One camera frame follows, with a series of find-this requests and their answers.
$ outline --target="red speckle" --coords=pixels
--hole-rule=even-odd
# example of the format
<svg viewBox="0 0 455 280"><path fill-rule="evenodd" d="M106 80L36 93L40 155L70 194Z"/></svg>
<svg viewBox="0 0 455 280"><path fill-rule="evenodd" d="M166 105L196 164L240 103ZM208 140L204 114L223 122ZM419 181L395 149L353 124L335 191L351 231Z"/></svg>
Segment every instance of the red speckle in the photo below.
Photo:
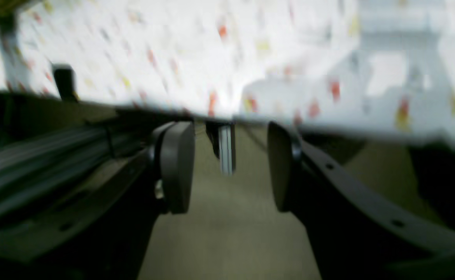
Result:
<svg viewBox="0 0 455 280"><path fill-rule="evenodd" d="M13 92L13 87L11 87L11 83L7 81L7 88L9 92Z"/></svg>
<svg viewBox="0 0 455 280"><path fill-rule="evenodd" d="M291 67L290 66L286 66L285 70L284 70L284 73L285 73L286 77L289 77L291 75Z"/></svg>
<svg viewBox="0 0 455 280"><path fill-rule="evenodd" d="M146 92L144 90L140 90L139 97L141 97L141 100L144 102L146 100Z"/></svg>
<svg viewBox="0 0 455 280"><path fill-rule="evenodd" d="M314 118L317 117L319 114L320 114L319 103L316 100L314 100L311 106L309 107L309 117Z"/></svg>
<svg viewBox="0 0 455 280"><path fill-rule="evenodd" d="M298 125L302 124L302 121L303 120L302 120L302 116L300 114L300 110L295 111L295 116L293 117L293 124L295 126L298 126Z"/></svg>
<svg viewBox="0 0 455 280"><path fill-rule="evenodd" d="M20 88L21 92L26 92L25 87L22 85L21 82L18 82L18 87Z"/></svg>
<svg viewBox="0 0 455 280"><path fill-rule="evenodd" d="M329 83L329 89L331 94L333 94L333 100L338 102L340 100L340 82L332 81Z"/></svg>
<svg viewBox="0 0 455 280"><path fill-rule="evenodd" d="M293 25L295 25L295 13L293 12L293 5L291 1L288 1L288 15L290 16L290 21Z"/></svg>
<svg viewBox="0 0 455 280"><path fill-rule="evenodd" d="M219 32L219 36L220 36L221 39L226 38L227 35L228 35L228 29L226 28L225 25L219 26L218 32Z"/></svg>
<svg viewBox="0 0 455 280"><path fill-rule="evenodd" d="M255 99L248 99L248 103L250 103L252 112L257 113L258 112L257 101Z"/></svg>
<svg viewBox="0 0 455 280"><path fill-rule="evenodd" d="M28 62L27 62L27 68L28 68L29 70L32 70L32 69L34 68L35 65L36 65L36 64L35 64L34 60L32 60L32 59L28 60Z"/></svg>
<svg viewBox="0 0 455 280"><path fill-rule="evenodd" d="M409 100L407 98L404 98L400 101L399 111L406 115L409 114Z"/></svg>
<svg viewBox="0 0 455 280"><path fill-rule="evenodd" d="M153 51L151 49L148 49L148 61L153 65L153 67L157 67L157 62L155 61L155 56L153 55Z"/></svg>
<svg viewBox="0 0 455 280"><path fill-rule="evenodd" d="M48 78L48 80L53 83L53 78L48 72L46 72L46 78Z"/></svg>
<svg viewBox="0 0 455 280"><path fill-rule="evenodd" d="M33 13L32 16L37 21L37 23L39 23L39 24L42 23L41 17L39 16L39 14L37 14L37 12Z"/></svg>
<svg viewBox="0 0 455 280"><path fill-rule="evenodd" d="M213 117L215 102L217 101L217 92L213 91L210 93L210 101L208 103L208 116Z"/></svg>

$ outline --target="screw hole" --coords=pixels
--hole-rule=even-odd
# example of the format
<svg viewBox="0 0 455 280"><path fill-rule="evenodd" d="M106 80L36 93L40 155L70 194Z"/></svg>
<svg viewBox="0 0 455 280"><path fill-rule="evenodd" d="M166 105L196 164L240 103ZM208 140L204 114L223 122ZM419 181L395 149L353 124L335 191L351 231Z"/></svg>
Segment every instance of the screw hole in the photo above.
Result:
<svg viewBox="0 0 455 280"><path fill-rule="evenodd" d="M67 230L71 229L71 227L73 227L73 226L74 226L74 224L71 223L71 222L64 223L63 225L61 225L61 226L59 227L58 230L60 230L61 232L64 232L64 231L67 231Z"/></svg>
<svg viewBox="0 0 455 280"><path fill-rule="evenodd" d="M392 224L396 227L400 227L400 228L403 228L405 227L405 224L399 220L392 220Z"/></svg>

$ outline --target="beige floor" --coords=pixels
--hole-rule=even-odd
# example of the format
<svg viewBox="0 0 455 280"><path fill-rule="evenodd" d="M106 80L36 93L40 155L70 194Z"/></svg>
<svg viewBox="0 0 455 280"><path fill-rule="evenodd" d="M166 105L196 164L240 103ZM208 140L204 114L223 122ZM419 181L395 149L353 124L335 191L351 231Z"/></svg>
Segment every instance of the beige floor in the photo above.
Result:
<svg viewBox="0 0 455 280"><path fill-rule="evenodd" d="M263 143L266 131L252 129ZM140 280L320 279L304 227L276 211L267 154L236 130L238 168L220 172L205 135L197 139L190 211L161 216ZM405 209L441 223L416 196L416 179L403 147L370 143L346 168Z"/></svg>

